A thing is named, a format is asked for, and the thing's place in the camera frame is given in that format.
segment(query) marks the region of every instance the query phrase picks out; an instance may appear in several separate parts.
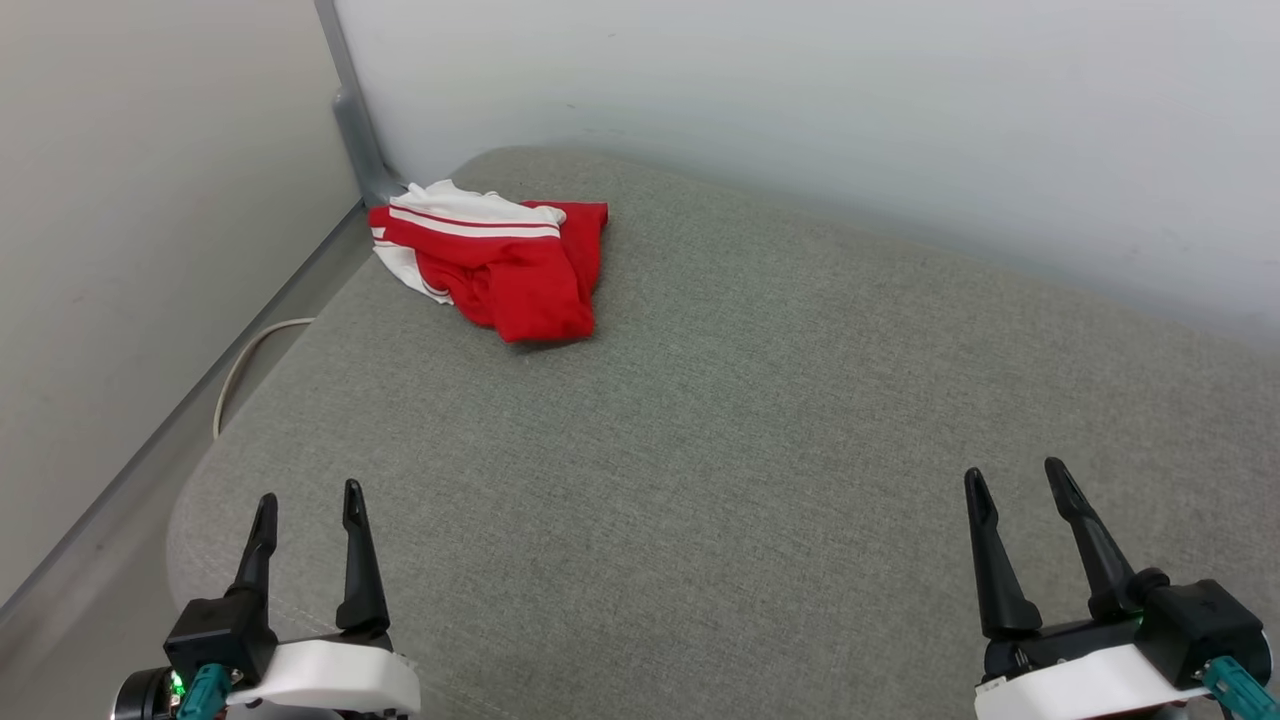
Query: red and white garment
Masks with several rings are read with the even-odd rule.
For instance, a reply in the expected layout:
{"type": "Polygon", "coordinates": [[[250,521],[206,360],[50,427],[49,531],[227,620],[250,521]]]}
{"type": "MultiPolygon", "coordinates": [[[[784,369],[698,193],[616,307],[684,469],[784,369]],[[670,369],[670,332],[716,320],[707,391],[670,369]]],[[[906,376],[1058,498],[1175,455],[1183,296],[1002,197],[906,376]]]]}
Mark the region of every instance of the red and white garment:
{"type": "Polygon", "coordinates": [[[517,205],[452,181],[410,184],[369,213],[374,252],[392,274],[506,342],[591,334],[605,222],[603,202],[517,205]]]}

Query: gray bracket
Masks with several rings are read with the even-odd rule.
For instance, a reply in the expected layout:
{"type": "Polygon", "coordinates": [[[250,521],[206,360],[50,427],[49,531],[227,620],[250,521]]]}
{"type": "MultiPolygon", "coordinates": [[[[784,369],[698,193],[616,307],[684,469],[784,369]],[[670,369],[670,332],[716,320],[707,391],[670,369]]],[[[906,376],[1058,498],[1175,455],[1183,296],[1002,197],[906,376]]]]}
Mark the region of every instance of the gray bracket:
{"type": "Polygon", "coordinates": [[[347,38],[342,33],[342,22],[338,19],[334,3],[335,0],[315,0],[320,27],[324,28],[329,54],[333,55],[333,65],[342,83],[333,99],[333,117],[338,120],[338,132],[342,133],[342,142],[347,146],[347,158],[356,173],[360,195],[367,208],[376,208],[387,205],[393,196],[404,192],[404,184],[396,179],[383,160],[383,151],[378,146],[378,136],[374,135],[374,123],[369,119],[369,108],[365,105],[365,95],[360,91],[356,65],[351,61],[351,51],[347,49],[347,38]]]}

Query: red fabric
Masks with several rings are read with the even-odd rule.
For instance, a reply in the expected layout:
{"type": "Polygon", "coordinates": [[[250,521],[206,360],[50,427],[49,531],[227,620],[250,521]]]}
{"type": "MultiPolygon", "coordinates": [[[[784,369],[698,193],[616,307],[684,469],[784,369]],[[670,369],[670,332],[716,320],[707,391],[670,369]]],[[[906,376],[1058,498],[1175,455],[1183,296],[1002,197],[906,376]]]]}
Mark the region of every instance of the red fabric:
{"type": "MultiPolygon", "coordinates": [[[[424,228],[375,208],[369,224],[381,240],[412,247],[422,279],[447,290],[454,305],[477,325],[492,327],[506,342],[588,337],[595,329],[591,291],[600,275],[600,232],[609,218],[603,202],[525,202],[564,211],[559,237],[462,237],[424,228]]],[[[422,213],[420,217],[431,218],[422,213]]],[[[468,227],[492,224],[460,223],[468,227]]],[[[500,223],[541,227],[538,223],[500,223]]],[[[553,225],[547,225],[550,231],[553,225]]]]}

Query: white cable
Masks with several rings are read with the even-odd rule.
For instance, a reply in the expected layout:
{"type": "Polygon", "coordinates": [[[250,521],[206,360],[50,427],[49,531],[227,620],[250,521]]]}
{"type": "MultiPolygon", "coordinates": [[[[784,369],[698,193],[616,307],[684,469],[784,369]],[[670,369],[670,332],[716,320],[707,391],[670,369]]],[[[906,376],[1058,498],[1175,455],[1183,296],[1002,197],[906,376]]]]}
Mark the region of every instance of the white cable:
{"type": "Polygon", "coordinates": [[[244,364],[248,361],[250,355],[253,354],[253,350],[256,350],[257,346],[266,340],[266,336],[274,333],[275,331],[292,328],[294,325],[310,325],[311,320],[315,320],[315,318],[294,318],[292,320],[275,323],[274,325],[268,325],[259,331],[259,333],[253,336],[253,340],[244,343],[244,350],[241,350],[239,356],[236,357],[234,363],[232,363],[230,372],[227,373],[227,380],[223,383],[223,391],[218,393],[218,405],[214,406],[214,439],[218,439],[218,436],[223,429],[223,405],[227,404],[227,397],[230,395],[232,388],[244,372],[244,364]]]}

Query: teal connector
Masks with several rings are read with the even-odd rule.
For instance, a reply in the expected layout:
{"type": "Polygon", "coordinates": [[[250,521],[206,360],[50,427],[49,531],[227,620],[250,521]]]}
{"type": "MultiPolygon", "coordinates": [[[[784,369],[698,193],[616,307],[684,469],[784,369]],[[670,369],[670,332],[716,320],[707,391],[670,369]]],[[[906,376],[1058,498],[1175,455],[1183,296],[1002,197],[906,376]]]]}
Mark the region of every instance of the teal connector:
{"type": "Polygon", "coordinates": [[[1280,705],[1233,657],[1211,660],[1204,687],[1240,720],[1280,720],[1280,705]]]}
{"type": "Polygon", "coordinates": [[[178,708],[177,720],[214,720],[227,707],[232,676],[221,665],[202,665],[178,708]]]}

